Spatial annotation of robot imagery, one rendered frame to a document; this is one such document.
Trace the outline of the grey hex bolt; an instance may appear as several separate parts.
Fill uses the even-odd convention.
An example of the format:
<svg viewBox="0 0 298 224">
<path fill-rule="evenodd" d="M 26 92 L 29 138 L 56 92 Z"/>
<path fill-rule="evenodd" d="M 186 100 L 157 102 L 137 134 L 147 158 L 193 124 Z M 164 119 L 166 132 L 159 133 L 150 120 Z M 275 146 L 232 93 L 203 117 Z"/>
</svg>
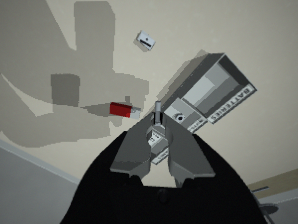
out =
<svg viewBox="0 0 298 224">
<path fill-rule="evenodd" d="M 155 124 L 154 124 L 154 126 L 161 126 L 160 113 L 161 113 L 161 101 L 155 101 Z"/>
</svg>

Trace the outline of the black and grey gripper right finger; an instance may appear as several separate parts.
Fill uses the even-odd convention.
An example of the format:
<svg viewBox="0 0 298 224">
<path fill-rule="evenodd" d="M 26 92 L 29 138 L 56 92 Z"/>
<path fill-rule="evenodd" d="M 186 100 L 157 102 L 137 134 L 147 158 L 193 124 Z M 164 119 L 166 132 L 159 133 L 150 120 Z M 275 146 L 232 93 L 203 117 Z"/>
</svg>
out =
<svg viewBox="0 0 298 224">
<path fill-rule="evenodd" d="M 196 189 L 225 200 L 251 224 L 268 224 L 244 181 L 221 155 L 164 112 L 160 113 L 160 122 L 165 128 L 168 151 L 170 147 L 168 168 L 176 188 L 192 178 Z"/>
</svg>

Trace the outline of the grey rack of labelled bins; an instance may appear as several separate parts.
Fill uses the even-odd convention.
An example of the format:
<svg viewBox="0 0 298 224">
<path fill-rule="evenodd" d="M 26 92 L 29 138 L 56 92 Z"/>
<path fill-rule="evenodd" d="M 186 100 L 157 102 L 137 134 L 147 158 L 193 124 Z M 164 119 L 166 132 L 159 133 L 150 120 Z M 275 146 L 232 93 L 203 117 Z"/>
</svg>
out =
<svg viewBox="0 0 298 224">
<path fill-rule="evenodd" d="M 217 123 L 257 91 L 226 53 L 209 53 L 161 106 L 161 112 L 176 122 L 175 116 L 182 113 L 185 119 L 178 123 L 194 134 L 208 122 Z M 157 166 L 168 157 L 168 140 L 164 126 L 153 125 L 152 131 L 161 136 L 150 145 L 151 163 Z"/>
</svg>

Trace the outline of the white domino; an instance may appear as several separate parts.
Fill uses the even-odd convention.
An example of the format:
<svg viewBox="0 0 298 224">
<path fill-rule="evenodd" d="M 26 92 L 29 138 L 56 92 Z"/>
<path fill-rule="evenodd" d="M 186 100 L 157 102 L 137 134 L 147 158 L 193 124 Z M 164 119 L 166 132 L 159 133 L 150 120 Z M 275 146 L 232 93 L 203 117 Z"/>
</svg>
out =
<svg viewBox="0 0 298 224">
<path fill-rule="evenodd" d="M 156 133 L 154 133 L 152 131 L 152 137 L 149 139 L 148 143 L 151 145 L 160 138 L 161 138 L 161 136 L 157 135 Z"/>
</svg>

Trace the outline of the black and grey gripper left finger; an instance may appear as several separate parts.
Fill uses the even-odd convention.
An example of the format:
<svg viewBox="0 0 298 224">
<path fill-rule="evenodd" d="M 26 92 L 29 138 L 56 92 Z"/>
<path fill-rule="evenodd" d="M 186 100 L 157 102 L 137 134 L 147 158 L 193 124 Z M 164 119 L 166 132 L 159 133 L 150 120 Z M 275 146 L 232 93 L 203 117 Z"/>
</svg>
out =
<svg viewBox="0 0 298 224">
<path fill-rule="evenodd" d="M 154 124 L 155 112 L 151 112 L 123 131 L 95 158 L 82 177 L 60 224 L 75 224 L 101 195 L 116 187 L 129 185 L 132 175 L 138 175 L 142 180 L 150 172 L 151 146 L 148 141 Z"/>
</svg>

